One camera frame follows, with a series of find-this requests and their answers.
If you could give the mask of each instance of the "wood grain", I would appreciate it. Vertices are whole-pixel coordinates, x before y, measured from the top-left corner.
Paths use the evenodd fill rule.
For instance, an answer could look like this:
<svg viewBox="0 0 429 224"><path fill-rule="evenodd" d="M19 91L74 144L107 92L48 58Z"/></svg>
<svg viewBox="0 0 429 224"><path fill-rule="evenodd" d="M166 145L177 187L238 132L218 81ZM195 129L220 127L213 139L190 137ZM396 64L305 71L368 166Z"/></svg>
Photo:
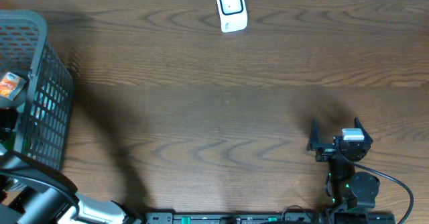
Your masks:
<svg viewBox="0 0 429 224"><path fill-rule="evenodd" d="M357 116L363 164L414 191L429 218L429 0L246 0L222 34L215 0L5 0L48 22L75 76L63 172L79 191L145 210L281 211L330 203L305 151ZM381 180L377 210L408 196Z"/></svg>

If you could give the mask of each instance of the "item in basket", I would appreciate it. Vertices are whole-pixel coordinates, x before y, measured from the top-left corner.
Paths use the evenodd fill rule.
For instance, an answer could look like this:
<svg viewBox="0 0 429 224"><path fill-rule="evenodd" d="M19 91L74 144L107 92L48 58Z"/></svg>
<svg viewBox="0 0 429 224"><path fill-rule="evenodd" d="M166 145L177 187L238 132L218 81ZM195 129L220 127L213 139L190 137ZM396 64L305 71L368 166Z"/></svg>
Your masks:
<svg viewBox="0 0 429 224"><path fill-rule="evenodd" d="M0 81L0 95L9 100L14 100L26 82L25 79L18 75L12 72L6 72L6 75Z"/></svg>

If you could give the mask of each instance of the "orange package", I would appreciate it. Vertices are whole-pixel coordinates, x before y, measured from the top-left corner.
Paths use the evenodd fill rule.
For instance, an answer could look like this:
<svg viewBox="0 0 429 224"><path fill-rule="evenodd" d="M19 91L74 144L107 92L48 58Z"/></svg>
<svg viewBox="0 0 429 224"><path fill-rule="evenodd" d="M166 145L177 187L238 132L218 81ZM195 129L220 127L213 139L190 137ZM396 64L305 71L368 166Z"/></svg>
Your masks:
<svg viewBox="0 0 429 224"><path fill-rule="evenodd" d="M0 95L9 100L14 100L26 82L25 79L18 75L6 72L6 75L0 81Z"/></svg>

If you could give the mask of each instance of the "gray plastic basket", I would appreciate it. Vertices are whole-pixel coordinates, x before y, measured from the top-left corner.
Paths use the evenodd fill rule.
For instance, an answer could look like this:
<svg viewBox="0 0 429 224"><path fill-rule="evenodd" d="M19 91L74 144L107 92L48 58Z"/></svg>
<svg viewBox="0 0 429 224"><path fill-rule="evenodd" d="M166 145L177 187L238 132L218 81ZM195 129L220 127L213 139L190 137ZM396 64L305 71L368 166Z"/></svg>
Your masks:
<svg viewBox="0 0 429 224"><path fill-rule="evenodd" d="M62 167L74 85L69 72L46 40L39 14L0 10L0 71L16 73L27 85L14 101L0 97L0 107L25 103L14 150L57 170ZM11 190L21 189L16 183Z"/></svg>

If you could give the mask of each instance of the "cable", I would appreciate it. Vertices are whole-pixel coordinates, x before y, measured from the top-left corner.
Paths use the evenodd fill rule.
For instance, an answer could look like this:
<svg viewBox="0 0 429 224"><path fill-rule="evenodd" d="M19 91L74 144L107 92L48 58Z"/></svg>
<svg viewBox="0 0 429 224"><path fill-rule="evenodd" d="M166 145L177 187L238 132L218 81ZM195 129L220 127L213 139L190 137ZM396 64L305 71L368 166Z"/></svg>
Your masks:
<svg viewBox="0 0 429 224"><path fill-rule="evenodd" d="M281 216L281 219L283 220L283 221L285 221L285 214L289 211L289 209L291 209L292 207L298 207L299 209L301 209L302 210L302 212L305 214L305 215L307 215L307 217L308 218L310 218L310 220L311 220L311 216L306 212L306 210L304 210L304 208L302 208L301 206L299 206L299 205L291 205L291 206L289 206L288 208L286 208L284 211L283 211L283 213L282 213L282 216Z"/></svg>
<svg viewBox="0 0 429 224"><path fill-rule="evenodd" d="M404 221L408 218L408 216L410 216L411 211L412 211L413 206L414 206L414 195L413 195L413 192L410 190L410 188L408 188L408 186L407 186L406 184L402 183L400 180L398 180L398 179L396 179L396 178L394 178L394 177L388 176L388 175L386 175L386 174L384 174L384 173L382 173L382 172L380 172L380 171L373 170L373 169L371 169L371 168L368 168L368 167L362 166L362 165L360 165L360 164L356 164L356 163L354 163L353 161L350 161L349 159L347 159L347 158L346 158L346 156L344 156L344 155L341 153L341 151L340 151L340 147L339 147L339 146L337 146L337 147L336 147L336 152L337 152L337 153L339 153L339 156L343 157L343 159L344 159L347 163L352 164L352 165L354 165L354 166L356 166L356 167L358 167L358 168L361 168L361 169L363 169L363 170L366 170L366 171L368 171L368 172L372 172L372 173L374 173L374 174L378 174L378 175L380 175L380 176L382 176L382 177L384 177L384 178L386 178L386 179L388 179L388 180L391 180L391 181L395 182L396 184L398 184L398 185L402 186L402 188L404 188L404 189L408 192L408 194L409 194L409 196L410 196L410 205L408 206L408 210L407 210L407 212L405 212L404 217L402 217L401 221L400 221L400 222L398 222L397 224L402 224L402 223L404 223Z"/></svg>
<svg viewBox="0 0 429 224"><path fill-rule="evenodd" d="M70 201L70 204L76 209L76 212L74 213L72 219L78 218L78 216L79 216L79 204L78 204L78 201L76 201L72 195L68 194L67 192L58 188L57 186L54 186L50 183L47 183L46 181L39 180L37 178L27 177L27 176L22 175L22 174L11 173L11 171L13 171L13 170L14 169L10 169L10 170L2 169L2 170L0 170L0 175L8 176L11 178L17 178L18 177L18 178L22 178L24 180L30 180L33 182L37 182L39 184L44 184L46 186L49 186L50 188L53 188L54 190L58 191L60 194L64 195L64 197L66 197L68 199L68 201Z"/></svg>

